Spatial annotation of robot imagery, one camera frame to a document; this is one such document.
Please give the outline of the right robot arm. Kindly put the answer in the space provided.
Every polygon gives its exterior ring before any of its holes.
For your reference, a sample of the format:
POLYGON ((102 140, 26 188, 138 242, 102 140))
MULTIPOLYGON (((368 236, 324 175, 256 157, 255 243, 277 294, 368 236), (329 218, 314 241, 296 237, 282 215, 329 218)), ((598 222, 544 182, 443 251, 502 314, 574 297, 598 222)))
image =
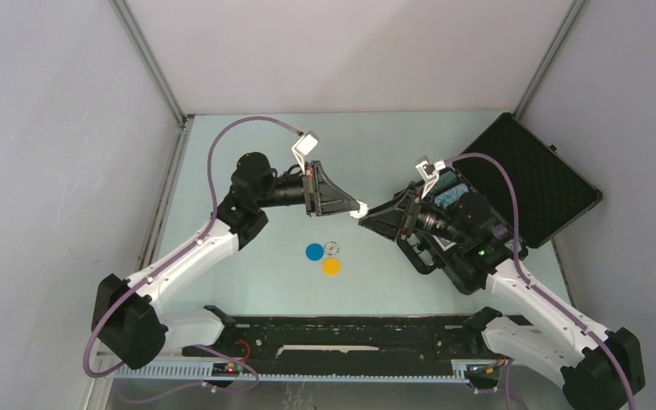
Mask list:
POLYGON ((407 189, 366 212, 359 224, 392 241, 414 233, 448 241, 448 270, 456 288, 486 290, 511 303, 535 330, 523 331, 506 315, 485 308, 466 329, 466 352, 490 351, 518 360, 558 386, 574 409, 635 409, 645 385, 638 338, 626 328, 612 331, 558 298, 521 260, 512 238, 495 235, 500 222, 485 196, 465 193, 447 207, 407 189))

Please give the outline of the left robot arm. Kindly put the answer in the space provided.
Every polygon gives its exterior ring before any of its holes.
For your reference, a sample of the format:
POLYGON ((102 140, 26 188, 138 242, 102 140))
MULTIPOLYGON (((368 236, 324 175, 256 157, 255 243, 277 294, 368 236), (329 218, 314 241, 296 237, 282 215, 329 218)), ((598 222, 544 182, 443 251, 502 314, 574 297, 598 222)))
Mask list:
POLYGON ((246 247, 267 225, 266 208, 300 205, 309 216, 348 213, 367 205, 335 185, 319 161, 279 174, 259 152, 243 155, 230 189, 195 234, 168 255, 126 278, 110 274, 97 287, 92 337, 110 349, 121 365, 137 370, 161 352, 203 344, 215 355, 236 344, 228 318, 216 308, 167 314, 168 303, 219 261, 246 247))

